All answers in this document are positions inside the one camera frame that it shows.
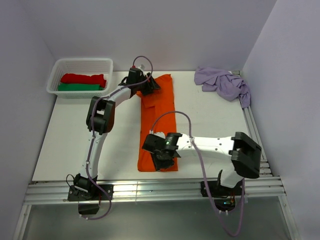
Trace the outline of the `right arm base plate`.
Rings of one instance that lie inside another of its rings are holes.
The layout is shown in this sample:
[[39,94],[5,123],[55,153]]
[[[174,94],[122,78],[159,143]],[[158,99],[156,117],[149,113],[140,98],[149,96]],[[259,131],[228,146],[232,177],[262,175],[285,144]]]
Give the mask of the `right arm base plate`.
[[208,181],[208,187],[206,187],[205,182],[200,182],[200,193],[203,197],[208,197],[208,192],[210,192],[213,198],[227,198],[231,196],[241,196],[243,190],[242,181],[238,182],[235,187],[229,188],[220,185],[217,180]]

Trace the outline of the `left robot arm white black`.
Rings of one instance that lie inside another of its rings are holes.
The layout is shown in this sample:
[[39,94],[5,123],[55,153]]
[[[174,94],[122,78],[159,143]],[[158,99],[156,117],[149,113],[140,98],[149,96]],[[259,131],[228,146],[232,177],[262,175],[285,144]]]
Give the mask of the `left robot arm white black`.
[[81,169],[73,179],[74,188],[86,200],[95,198],[100,189],[97,185],[99,159],[105,139],[115,123],[116,107],[137,92],[151,94],[160,88],[151,72],[144,74],[142,70],[132,68],[115,90],[91,99],[86,117],[89,147]]

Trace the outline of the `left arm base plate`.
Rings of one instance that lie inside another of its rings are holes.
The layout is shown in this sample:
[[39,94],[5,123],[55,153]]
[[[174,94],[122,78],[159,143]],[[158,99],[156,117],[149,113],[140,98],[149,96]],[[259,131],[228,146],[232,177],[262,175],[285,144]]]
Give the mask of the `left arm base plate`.
[[69,202],[108,201],[113,198],[114,186],[112,184],[101,184],[99,188],[95,185],[92,187],[93,189],[91,191],[86,192],[72,185],[69,188],[67,200]]

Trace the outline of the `orange t shirt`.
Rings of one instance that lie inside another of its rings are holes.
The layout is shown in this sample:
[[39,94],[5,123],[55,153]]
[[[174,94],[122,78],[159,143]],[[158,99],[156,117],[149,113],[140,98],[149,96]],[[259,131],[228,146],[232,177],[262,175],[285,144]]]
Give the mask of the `orange t shirt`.
[[[140,143],[137,161],[137,170],[139,172],[156,172],[151,153],[143,150],[142,146],[156,119],[167,112],[175,111],[174,87],[171,74],[161,75],[155,79],[155,82],[160,86],[159,90],[155,90],[146,96],[143,96],[139,91],[137,92],[137,96],[141,99]],[[168,133],[176,133],[175,113],[167,114],[158,120],[153,131],[163,132],[165,135]],[[173,166],[168,169],[161,169],[160,171],[178,171],[178,159],[174,158],[173,161]]]

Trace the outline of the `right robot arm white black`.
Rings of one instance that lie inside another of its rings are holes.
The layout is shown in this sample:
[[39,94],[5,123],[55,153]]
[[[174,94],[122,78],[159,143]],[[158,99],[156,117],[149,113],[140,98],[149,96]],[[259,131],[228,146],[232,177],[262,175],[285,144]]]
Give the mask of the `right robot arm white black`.
[[174,159],[199,157],[222,164],[218,173],[217,191],[229,194],[243,178],[260,177],[262,148],[243,132],[227,137],[194,137],[178,132],[148,134],[142,147],[151,154],[157,171],[168,169]]

